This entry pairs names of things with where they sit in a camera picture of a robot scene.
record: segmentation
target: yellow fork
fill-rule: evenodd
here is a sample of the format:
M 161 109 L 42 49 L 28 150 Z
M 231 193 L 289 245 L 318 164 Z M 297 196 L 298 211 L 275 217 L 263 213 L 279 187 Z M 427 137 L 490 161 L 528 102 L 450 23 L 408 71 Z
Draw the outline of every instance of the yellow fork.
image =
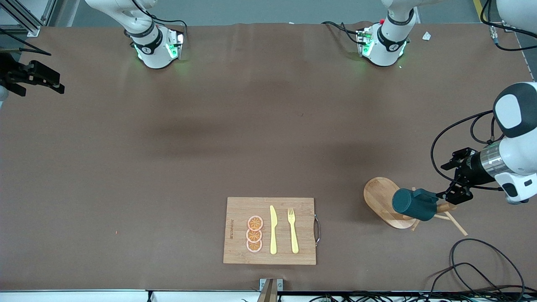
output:
M 291 225 L 291 247 L 293 249 L 293 253 L 299 252 L 299 242 L 296 239 L 296 231 L 295 231 L 295 210 L 292 208 L 287 209 L 287 220 L 289 221 L 289 224 Z

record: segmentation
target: brown table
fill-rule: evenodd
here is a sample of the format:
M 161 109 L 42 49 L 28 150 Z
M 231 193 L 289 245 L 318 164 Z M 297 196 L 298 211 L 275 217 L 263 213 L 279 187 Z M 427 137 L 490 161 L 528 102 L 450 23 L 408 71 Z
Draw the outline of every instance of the brown table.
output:
M 425 31 L 431 41 L 422 41 Z M 399 62 L 375 67 L 324 25 L 192 27 L 187 60 L 146 68 L 122 28 L 43 28 L 66 94 L 30 87 L 1 111 L 1 289 L 423 290 L 462 238 L 448 221 L 388 227 L 365 204 L 373 177 L 447 188 L 429 161 L 447 125 L 529 81 L 521 53 L 483 25 L 418 25 Z M 507 47 L 512 34 L 500 33 Z M 437 158 L 472 146 L 468 126 Z M 487 123 L 478 126 L 487 137 Z M 228 196 L 314 197 L 315 266 L 222 263 Z M 475 191 L 453 214 L 537 283 L 537 203 Z M 517 279 L 476 244 L 456 258 Z M 471 283 L 483 285 L 476 274 Z M 452 276 L 438 290 L 461 290 Z

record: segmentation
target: cutting board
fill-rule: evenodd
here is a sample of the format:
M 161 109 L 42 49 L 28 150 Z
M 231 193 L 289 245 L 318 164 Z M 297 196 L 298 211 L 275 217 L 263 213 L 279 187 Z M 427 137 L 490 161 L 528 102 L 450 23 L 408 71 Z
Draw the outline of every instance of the cutting board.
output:
M 270 253 L 270 206 L 278 216 L 276 243 L 278 252 Z M 291 226 L 287 209 L 295 211 L 296 238 L 299 252 L 291 250 Z M 313 198 L 228 197 L 224 263 L 237 264 L 305 264 L 315 265 L 317 254 L 314 236 L 315 204 Z M 247 222 L 253 215 L 263 219 L 263 246 L 257 253 L 246 248 Z

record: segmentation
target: orange slice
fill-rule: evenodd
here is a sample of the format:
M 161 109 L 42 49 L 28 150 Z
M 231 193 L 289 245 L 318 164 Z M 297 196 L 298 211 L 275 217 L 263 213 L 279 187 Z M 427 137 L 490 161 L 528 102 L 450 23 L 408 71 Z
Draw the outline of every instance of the orange slice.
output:
M 252 243 L 250 241 L 246 242 L 246 248 L 252 253 L 257 253 L 258 251 L 261 250 L 262 247 L 263 247 L 263 241 L 259 241 L 256 243 Z
M 263 237 L 261 231 L 252 231 L 250 229 L 246 230 L 246 239 L 251 243 L 259 242 L 261 237 Z
M 258 231 L 263 227 L 263 219 L 254 215 L 248 219 L 248 228 L 252 231 Z

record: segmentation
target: yellow knife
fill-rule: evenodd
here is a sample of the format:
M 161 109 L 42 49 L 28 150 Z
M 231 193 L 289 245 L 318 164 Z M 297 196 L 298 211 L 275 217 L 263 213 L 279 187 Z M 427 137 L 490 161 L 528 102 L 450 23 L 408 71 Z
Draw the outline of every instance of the yellow knife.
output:
M 275 255 L 278 250 L 276 248 L 276 226 L 278 225 L 278 216 L 276 216 L 276 210 L 274 209 L 274 206 L 270 206 L 270 226 L 271 226 L 271 234 L 270 234 L 270 253 L 272 255 Z

